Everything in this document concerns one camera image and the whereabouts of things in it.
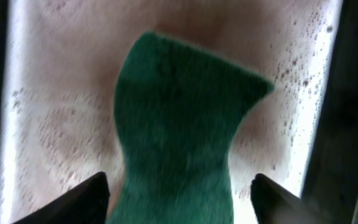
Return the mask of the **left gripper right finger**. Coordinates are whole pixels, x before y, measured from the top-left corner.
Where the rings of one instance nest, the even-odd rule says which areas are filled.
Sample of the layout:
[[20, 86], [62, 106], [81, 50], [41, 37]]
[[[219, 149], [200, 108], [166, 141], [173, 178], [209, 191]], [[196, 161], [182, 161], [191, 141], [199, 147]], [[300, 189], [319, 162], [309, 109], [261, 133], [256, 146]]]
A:
[[307, 206], [300, 198], [263, 174], [250, 186], [250, 200], [261, 224], [328, 224], [331, 219]]

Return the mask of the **green yellow sponge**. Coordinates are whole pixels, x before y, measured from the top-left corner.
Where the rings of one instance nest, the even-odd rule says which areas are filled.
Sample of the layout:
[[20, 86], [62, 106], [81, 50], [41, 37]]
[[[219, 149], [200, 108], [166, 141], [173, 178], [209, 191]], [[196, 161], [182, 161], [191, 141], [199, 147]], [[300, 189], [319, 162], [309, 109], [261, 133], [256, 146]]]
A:
[[114, 94], [124, 184], [109, 223], [232, 223], [228, 152], [273, 84], [215, 55], [147, 32]]

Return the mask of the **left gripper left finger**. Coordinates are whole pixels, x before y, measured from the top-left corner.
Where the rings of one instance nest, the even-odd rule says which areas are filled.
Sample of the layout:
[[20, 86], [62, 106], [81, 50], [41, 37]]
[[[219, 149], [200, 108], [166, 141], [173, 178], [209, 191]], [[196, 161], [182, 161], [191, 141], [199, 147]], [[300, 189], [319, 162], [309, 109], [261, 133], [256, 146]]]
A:
[[105, 172], [98, 172], [15, 224], [104, 224], [110, 193]]

